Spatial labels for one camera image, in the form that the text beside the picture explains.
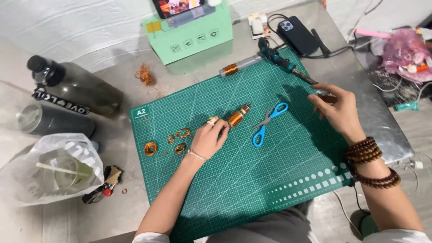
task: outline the finger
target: finger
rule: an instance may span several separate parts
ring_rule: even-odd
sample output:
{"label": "finger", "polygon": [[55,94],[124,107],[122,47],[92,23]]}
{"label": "finger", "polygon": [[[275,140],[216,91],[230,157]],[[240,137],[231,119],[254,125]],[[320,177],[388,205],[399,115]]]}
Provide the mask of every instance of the finger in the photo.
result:
{"label": "finger", "polygon": [[205,130],[205,131],[210,131],[210,129],[212,129],[212,127],[213,127],[213,125],[210,124],[210,123],[208,123],[208,122],[206,122],[206,123],[202,126],[203,130]]}
{"label": "finger", "polygon": [[337,102],[337,97],[336,96],[330,96],[330,95],[328,95],[328,96],[322,96],[322,95],[318,95],[318,97],[320,97],[326,103],[335,104]]}
{"label": "finger", "polygon": [[343,96],[345,93],[347,93],[347,91],[339,88],[338,86],[333,85],[333,84],[328,84],[328,83],[314,84],[311,87],[313,89],[316,89],[316,90],[328,91],[328,92],[334,94],[335,96]]}
{"label": "finger", "polygon": [[228,138],[228,130],[229,127],[225,127],[223,129],[222,135],[220,136],[216,144],[218,148],[222,148],[223,143],[225,143],[225,140]]}
{"label": "finger", "polygon": [[222,120],[222,119],[219,119],[219,120],[216,122],[215,126],[214,126],[210,131],[216,133],[217,135],[219,135],[220,130],[222,130],[222,128],[224,128],[224,127],[228,127],[228,126],[229,126],[229,125],[228,125],[228,122],[227,122],[227,121],[224,121],[224,120]]}
{"label": "finger", "polygon": [[334,110],[334,107],[327,104],[324,100],[316,95],[309,95],[308,99],[316,106],[322,113],[327,114],[329,111]]}

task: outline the soldering iron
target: soldering iron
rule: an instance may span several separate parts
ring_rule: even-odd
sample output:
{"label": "soldering iron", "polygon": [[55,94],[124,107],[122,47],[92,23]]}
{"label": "soldering iron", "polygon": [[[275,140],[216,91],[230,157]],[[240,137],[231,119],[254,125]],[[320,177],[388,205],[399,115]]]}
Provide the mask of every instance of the soldering iron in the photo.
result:
{"label": "soldering iron", "polygon": [[267,57],[273,64],[282,67],[285,72],[296,75],[301,80],[307,82],[310,85],[318,83],[317,81],[311,79],[308,75],[298,70],[294,63],[279,56],[279,52],[277,50],[270,48],[270,44],[267,39],[261,37],[258,41],[258,48],[265,57]]}

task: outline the white sleeve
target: white sleeve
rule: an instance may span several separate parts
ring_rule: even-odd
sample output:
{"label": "white sleeve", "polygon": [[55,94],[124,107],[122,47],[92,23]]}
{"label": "white sleeve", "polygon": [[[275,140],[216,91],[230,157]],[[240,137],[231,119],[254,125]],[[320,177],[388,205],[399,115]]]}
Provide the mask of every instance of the white sleeve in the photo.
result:
{"label": "white sleeve", "polygon": [[384,230],[367,236],[362,243],[431,243],[427,235],[416,230]]}
{"label": "white sleeve", "polygon": [[169,237],[161,233],[145,232],[137,235],[132,243],[169,243]]}

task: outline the left hand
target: left hand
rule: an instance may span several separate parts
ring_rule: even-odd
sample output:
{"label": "left hand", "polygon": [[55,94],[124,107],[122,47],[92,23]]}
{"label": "left hand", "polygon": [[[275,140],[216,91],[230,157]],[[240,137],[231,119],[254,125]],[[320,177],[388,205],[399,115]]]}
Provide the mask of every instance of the left hand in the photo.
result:
{"label": "left hand", "polygon": [[226,121],[219,119],[214,126],[204,124],[195,133],[192,141],[191,150],[206,158],[210,159],[220,148],[228,137],[229,125]]}

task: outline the scissors handle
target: scissors handle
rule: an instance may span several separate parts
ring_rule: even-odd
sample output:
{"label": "scissors handle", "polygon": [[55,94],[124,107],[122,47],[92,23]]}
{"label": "scissors handle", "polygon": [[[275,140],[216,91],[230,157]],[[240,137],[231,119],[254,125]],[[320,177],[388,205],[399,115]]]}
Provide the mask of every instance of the scissors handle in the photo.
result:
{"label": "scissors handle", "polygon": [[[266,130],[266,126],[262,126],[261,129],[255,133],[254,138],[252,139],[252,143],[256,146],[259,147],[261,145],[263,145],[264,142],[264,132]],[[260,136],[260,141],[259,143],[257,143],[257,138],[258,136]]]}
{"label": "scissors handle", "polygon": [[[285,106],[282,110],[278,111],[278,108],[281,106]],[[270,118],[274,118],[275,116],[278,116],[284,112],[286,112],[286,110],[288,110],[288,104],[285,102],[281,102],[279,104],[276,105],[276,107],[273,110],[273,113],[271,113]]]}

